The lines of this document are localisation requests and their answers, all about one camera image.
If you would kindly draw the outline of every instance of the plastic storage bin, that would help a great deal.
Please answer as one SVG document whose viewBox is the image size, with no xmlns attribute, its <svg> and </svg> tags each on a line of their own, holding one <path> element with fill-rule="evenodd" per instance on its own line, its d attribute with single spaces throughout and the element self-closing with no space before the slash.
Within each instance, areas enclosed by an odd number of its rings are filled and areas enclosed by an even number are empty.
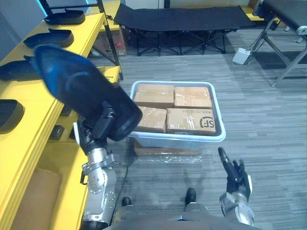
<svg viewBox="0 0 307 230">
<path fill-rule="evenodd" d="M 165 84 L 174 86 L 187 87 L 208 87 L 212 100 L 212 111 L 216 127 L 215 136 L 196 136 L 196 135 L 179 135 L 167 133 L 146 133 L 132 132 L 129 136 L 135 138 L 143 147 L 165 147 L 196 150 L 205 146 L 207 142 L 220 142 L 226 137 L 225 127 L 222 121 L 220 108 L 216 99 L 215 89 L 208 82 L 197 81 L 150 81 L 140 80 L 134 82 L 130 91 L 130 98 L 133 100 L 139 84 Z"/>
</svg>

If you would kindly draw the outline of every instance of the yellow wooden shelf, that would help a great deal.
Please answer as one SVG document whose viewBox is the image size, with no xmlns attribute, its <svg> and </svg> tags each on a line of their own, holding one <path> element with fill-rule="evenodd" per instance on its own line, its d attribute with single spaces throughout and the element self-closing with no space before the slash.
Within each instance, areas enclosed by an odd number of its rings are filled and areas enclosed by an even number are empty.
<svg viewBox="0 0 307 230">
<path fill-rule="evenodd" d="M 103 14 L 87 15 L 80 25 L 48 26 L 41 22 L 28 36 L 47 32 L 48 28 L 69 29 L 74 42 L 65 48 L 86 57 L 103 23 Z M 0 63 L 32 56 L 23 42 Z M 18 126 L 0 135 L 0 229 L 9 230 L 37 161 L 63 107 L 47 91 L 41 80 L 0 82 L 0 99 L 16 99 L 25 107 Z"/>
<path fill-rule="evenodd" d="M 111 15 L 112 18 L 115 17 L 117 10 L 119 8 L 120 5 L 120 1 L 116 0 L 116 1 L 106 1 L 104 2 L 104 8 L 105 8 L 105 13 L 106 15 Z M 99 8 L 98 7 L 90 7 L 88 14 L 95 14 L 95 13 L 99 13 Z M 107 20 L 110 30 L 119 30 L 119 25 L 117 23 L 115 23 L 113 20 L 108 19 Z M 105 27 L 102 25 L 100 28 L 100 31 L 106 31 Z"/>
<path fill-rule="evenodd" d="M 120 66 L 98 66 L 100 72 L 104 75 L 105 78 L 109 80 L 111 83 L 118 82 L 118 76 L 121 72 Z"/>
<path fill-rule="evenodd" d="M 77 143 L 49 142 L 37 163 L 62 175 L 49 230 L 78 230 L 86 204 L 87 188 L 80 184 L 81 166 L 87 157 Z"/>
<path fill-rule="evenodd" d="M 250 6 L 241 6 L 244 13 L 249 17 L 251 21 L 264 21 L 263 18 L 257 17 L 253 15 L 253 9 Z"/>
</svg>

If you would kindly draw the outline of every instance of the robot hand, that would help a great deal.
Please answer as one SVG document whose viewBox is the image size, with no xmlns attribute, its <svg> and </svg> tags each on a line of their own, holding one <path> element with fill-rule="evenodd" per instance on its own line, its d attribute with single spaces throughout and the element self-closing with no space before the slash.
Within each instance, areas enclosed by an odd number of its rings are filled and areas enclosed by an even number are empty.
<svg viewBox="0 0 307 230">
<path fill-rule="evenodd" d="M 231 162 L 223 148 L 218 149 L 221 161 L 227 172 L 226 193 L 220 196 L 222 212 L 228 219 L 253 225 L 254 213 L 248 206 L 249 196 L 252 192 L 250 176 L 246 173 L 242 159 Z"/>
<path fill-rule="evenodd" d="M 230 194 L 239 192 L 243 194 L 248 201 L 252 192 L 252 183 L 250 176 L 245 171 L 243 159 L 239 160 L 239 164 L 237 161 L 231 163 L 223 148 L 219 147 L 218 151 L 223 166 L 228 174 L 226 191 Z"/>
</svg>

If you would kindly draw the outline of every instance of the gray carpet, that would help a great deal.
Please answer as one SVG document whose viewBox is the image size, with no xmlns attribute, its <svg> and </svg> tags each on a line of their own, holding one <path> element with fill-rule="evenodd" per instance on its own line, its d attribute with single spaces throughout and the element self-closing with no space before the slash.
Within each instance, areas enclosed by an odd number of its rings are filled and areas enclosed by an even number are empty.
<svg viewBox="0 0 307 230">
<path fill-rule="evenodd" d="M 248 47 L 260 30 L 241 30 L 227 35 L 227 50 Z M 299 51 L 296 36 L 273 37 L 284 51 Z M 271 88 L 283 72 L 283 63 L 264 44 L 260 55 L 248 65 L 232 63 L 233 53 L 225 55 L 208 49 L 207 55 L 121 57 L 127 91 L 138 80 L 207 81 L 214 85 L 226 128 L 226 139 L 208 143 L 195 157 L 139 157 L 132 140 L 110 142 L 116 156 L 132 165 L 121 194 L 129 196 L 141 213 L 183 210 L 189 187 L 197 201 L 222 216 L 219 196 L 226 189 L 226 173 L 217 148 L 223 146 L 231 159 L 243 158 L 253 181 L 250 206 L 255 225 L 264 230 L 302 230 L 307 226 L 307 87 L 299 80 L 285 80 Z M 263 68 L 264 61 L 270 65 Z M 96 59 L 96 64 L 107 64 Z M 293 76 L 307 76 L 306 69 Z M 120 189 L 124 168 L 116 168 Z"/>
</svg>

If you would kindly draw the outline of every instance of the metal stand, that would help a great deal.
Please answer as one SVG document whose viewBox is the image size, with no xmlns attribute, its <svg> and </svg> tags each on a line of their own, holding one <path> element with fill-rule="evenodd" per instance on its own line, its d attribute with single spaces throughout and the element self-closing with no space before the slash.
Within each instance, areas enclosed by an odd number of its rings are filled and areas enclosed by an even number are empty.
<svg viewBox="0 0 307 230">
<path fill-rule="evenodd" d="M 193 36 L 193 37 L 199 39 L 199 40 L 202 41 L 202 42 L 201 42 L 200 44 L 198 44 L 197 46 L 194 46 L 194 47 L 188 49 L 187 51 L 182 52 L 182 54 L 187 54 L 187 53 L 191 52 L 192 50 L 194 50 L 194 49 L 196 49 L 196 48 L 202 46 L 202 54 L 204 55 L 205 52 L 206 52 L 206 49 L 207 49 L 208 44 L 209 44 L 210 42 L 214 41 L 215 39 L 220 38 L 220 37 L 222 37 L 222 39 L 223 39 L 223 49 L 221 49 L 220 47 L 218 47 L 218 46 L 215 45 L 215 44 L 214 44 L 214 45 L 211 45 L 211 46 L 214 47 L 214 48 L 216 48 L 216 49 L 218 49 L 222 54 L 225 54 L 225 53 L 226 53 L 226 48 L 225 48 L 225 38 L 224 38 L 224 36 L 225 36 L 226 34 L 232 32 L 232 31 L 235 31 L 235 30 L 221 30 L 221 31 L 209 30 L 209 31 L 208 31 L 208 37 L 207 37 L 207 39 L 203 39 L 202 37 L 200 37 L 200 36 L 198 36 L 198 35 L 196 35 L 196 34 L 190 32 L 190 31 L 186 31 L 186 33 L 188 33 L 189 35 L 191 35 L 191 36 Z M 221 34 L 218 35 L 218 36 L 214 36 L 217 32 L 221 32 Z"/>
<path fill-rule="evenodd" d="M 275 85 L 284 79 L 286 75 L 292 71 L 293 69 L 306 69 L 307 64 L 298 64 L 299 61 L 307 54 L 307 36 L 306 35 L 301 35 L 301 38 L 306 41 L 306 47 L 305 49 L 293 60 L 290 61 L 288 57 L 286 57 L 282 51 L 273 43 L 273 41 L 269 38 L 267 31 L 269 30 L 270 26 L 275 20 L 275 16 L 272 17 L 272 19 L 267 23 L 266 27 L 264 30 L 261 32 L 259 38 L 257 39 L 255 45 L 251 49 L 251 54 L 256 52 L 259 48 L 259 44 L 264 41 L 266 42 L 275 52 L 277 55 L 284 61 L 284 63 L 287 65 L 286 70 L 283 72 L 281 76 L 279 76 L 275 82 L 271 85 L 272 87 L 275 87 Z"/>
<path fill-rule="evenodd" d="M 39 0 L 40 4 L 42 5 L 42 7 L 44 8 L 46 14 L 48 16 L 52 15 L 53 12 L 52 10 L 55 10 L 55 9 L 69 9 L 69 8 L 82 8 L 82 7 L 98 7 L 99 8 L 99 11 L 101 13 L 104 13 L 105 12 L 105 8 L 104 8 L 104 5 L 102 3 L 102 0 L 96 0 L 97 3 L 94 3 L 94 4 L 84 4 L 84 5 L 71 5 L 71 6 L 54 6 L 54 7 L 50 7 L 47 3 L 47 0 Z M 119 64 L 119 59 L 118 59 L 118 56 L 117 56 L 117 52 L 116 52 L 116 49 L 115 49 L 115 45 L 114 45 L 114 41 L 113 41 L 113 38 L 112 38 L 112 34 L 111 34 L 111 31 L 110 31 L 110 27 L 109 27 L 109 23 L 106 19 L 106 14 L 104 14 L 105 16 L 105 23 L 104 23 L 104 26 L 105 26 L 105 30 L 106 30 L 106 35 L 107 35 L 107 38 L 108 38 L 108 41 L 109 41 L 109 44 L 110 44 L 110 47 L 111 47 L 111 50 L 112 50 L 112 54 L 113 54 L 113 59 L 111 59 L 110 57 L 108 57 L 104 52 L 102 52 L 100 49 L 98 49 L 97 47 L 94 47 L 94 49 L 100 53 L 102 56 L 104 56 L 105 58 L 107 58 L 110 62 L 112 62 L 114 65 L 116 66 L 119 66 L 120 67 L 120 64 Z M 124 80 L 124 77 L 123 77 L 123 74 L 121 72 L 121 69 L 120 69 L 120 79 L 121 80 Z"/>
<path fill-rule="evenodd" d="M 226 49 L 225 49 L 225 38 L 224 36 L 227 33 L 230 33 L 232 31 L 236 31 L 236 30 L 220 30 L 220 31 L 215 31 L 215 30 L 210 30 L 208 31 L 208 37 L 206 39 L 203 39 L 202 37 L 200 37 L 200 35 L 196 35 L 195 33 L 191 32 L 191 31 L 178 31 L 177 33 L 175 33 L 173 36 L 169 37 L 168 40 L 173 39 L 175 37 L 179 37 L 179 52 L 174 50 L 173 48 L 165 45 L 162 43 L 161 41 L 161 34 L 162 32 L 156 32 L 157 33 L 157 38 L 153 38 L 147 35 L 148 31 L 141 31 L 141 30 L 137 30 L 137 29 L 130 29 L 132 33 L 136 34 L 136 46 L 137 46 L 137 55 L 141 56 L 142 54 L 144 54 L 145 52 L 147 52 L 148 50 L 150 50 L 152 48 L 148 47 L 144 50 L 142 50 L 140 52 L 140 37 L 144 37 L 147 38 L 151 41 L 154 41 L 155 43 L 157 43 L 157 52 L 158 52 L 158 56 L 161 56 L 161 48 L 166 48 L 168 50 L 170 50 L 172 53 L 177 54 L 177 55 L 184 55 L 187 54 L 189 52 L 191 52 L 192 50 L 198 48 L 198 47 L 202 47 L 202 54 L 204 55 L 206 52 L 206 48 L 208 46 L 208 44 L 212 41 L 214 41 L 215 39 L 218 39 L 220 37 L 222 37 L 223 39 L 223 48 L 218 47 L 217 45 L 213 44 L 212 47 L 218 49 L 222 54 L 226 53 Z M 189 34 L 197 39 L 199 39 L 201 41 L 200 44 L 188 49 L 187 51 L 182 52 L 182 34 Z"/>
</svg>

